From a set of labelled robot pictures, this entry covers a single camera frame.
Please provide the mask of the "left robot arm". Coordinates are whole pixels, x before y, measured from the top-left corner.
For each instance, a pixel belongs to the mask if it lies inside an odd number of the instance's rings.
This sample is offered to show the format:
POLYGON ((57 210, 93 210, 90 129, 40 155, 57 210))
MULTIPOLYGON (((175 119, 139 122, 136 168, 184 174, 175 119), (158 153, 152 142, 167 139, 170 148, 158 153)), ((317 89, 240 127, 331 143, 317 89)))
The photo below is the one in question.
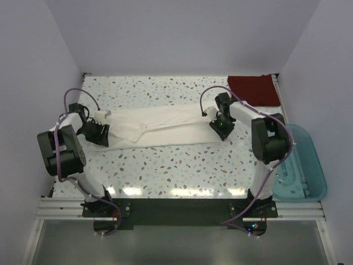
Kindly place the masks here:
POLYGON ((92 144, 108 147, 110 125, 95 121, 89 109, 79 103, 68 106, 68 113, 59 117, 56 125, 37 135, 37 141, 49 175, 60 183, 74 185, 84 196, 82 207, 92 213, 107 211, 113 206, 110 193, 85 171, 86 155, 78 136, 92 144))

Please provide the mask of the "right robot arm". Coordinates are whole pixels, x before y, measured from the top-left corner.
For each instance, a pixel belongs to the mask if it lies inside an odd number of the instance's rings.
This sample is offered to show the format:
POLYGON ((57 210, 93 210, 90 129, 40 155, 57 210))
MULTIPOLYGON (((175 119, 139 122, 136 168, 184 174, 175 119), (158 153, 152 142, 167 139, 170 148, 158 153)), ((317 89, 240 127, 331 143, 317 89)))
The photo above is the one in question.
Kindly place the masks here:
POLYGON ((252 153, 257 160, 253 184, 247 192, 248 205, 238 214, 272 202, 272 187, 278 166, 288 158, 293 140, 280 113, 266 114, 246 102, 231 98, 228 93, 216 96, 217 107, 202 112, 210 118, 209 126, 225 141, 240 121, 251 129, 252 153))

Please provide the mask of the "white t shirt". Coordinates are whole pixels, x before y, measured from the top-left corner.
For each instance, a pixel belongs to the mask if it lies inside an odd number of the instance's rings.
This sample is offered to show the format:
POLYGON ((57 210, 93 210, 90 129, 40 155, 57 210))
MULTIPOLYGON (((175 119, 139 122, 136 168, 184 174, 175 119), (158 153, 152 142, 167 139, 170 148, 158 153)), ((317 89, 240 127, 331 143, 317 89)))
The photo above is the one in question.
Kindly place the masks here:
POLYGON ((196 103, 117 109, 98 122, 110 125, 109 146, 96 145, 96 152, 221 142, 196 103))

